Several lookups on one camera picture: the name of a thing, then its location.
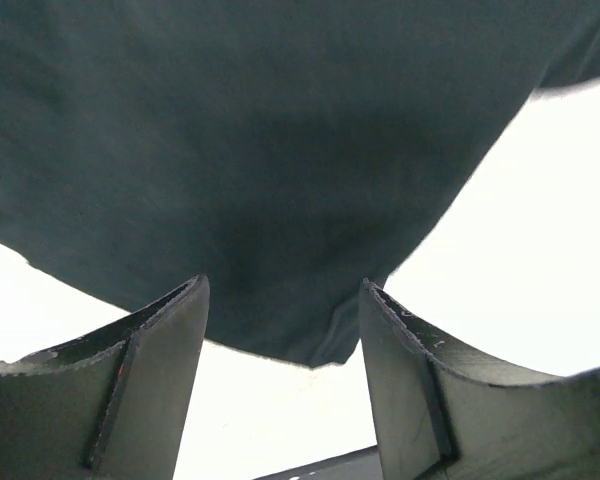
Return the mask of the black t shirt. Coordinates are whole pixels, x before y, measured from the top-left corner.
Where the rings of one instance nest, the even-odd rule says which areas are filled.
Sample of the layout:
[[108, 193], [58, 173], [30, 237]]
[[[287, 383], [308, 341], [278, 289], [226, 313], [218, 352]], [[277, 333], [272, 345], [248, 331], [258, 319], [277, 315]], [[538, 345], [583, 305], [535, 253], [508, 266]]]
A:
[[600, 1], [0, 1], [0, 244], [128, 311], [204, 274], [208, 339], [341, 364], [360, 283], [599, 77]]

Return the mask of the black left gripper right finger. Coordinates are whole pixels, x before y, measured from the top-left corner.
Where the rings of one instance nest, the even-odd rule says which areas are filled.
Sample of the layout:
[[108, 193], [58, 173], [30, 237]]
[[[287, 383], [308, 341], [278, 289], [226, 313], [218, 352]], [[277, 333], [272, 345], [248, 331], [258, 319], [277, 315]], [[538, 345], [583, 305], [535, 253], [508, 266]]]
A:
[[600, 479], [600, 367], [567, 377], [484, 353], [371, 282], [364, 362], [387, 479]]

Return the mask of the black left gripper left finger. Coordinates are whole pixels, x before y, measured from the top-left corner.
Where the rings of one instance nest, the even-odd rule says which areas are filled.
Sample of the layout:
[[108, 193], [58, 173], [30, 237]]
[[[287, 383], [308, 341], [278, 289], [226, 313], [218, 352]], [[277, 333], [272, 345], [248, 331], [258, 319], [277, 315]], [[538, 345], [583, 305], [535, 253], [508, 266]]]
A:
[[197, 276], [77, 339], [0, 361], [0, 479], [170, 479], [204, 338]]

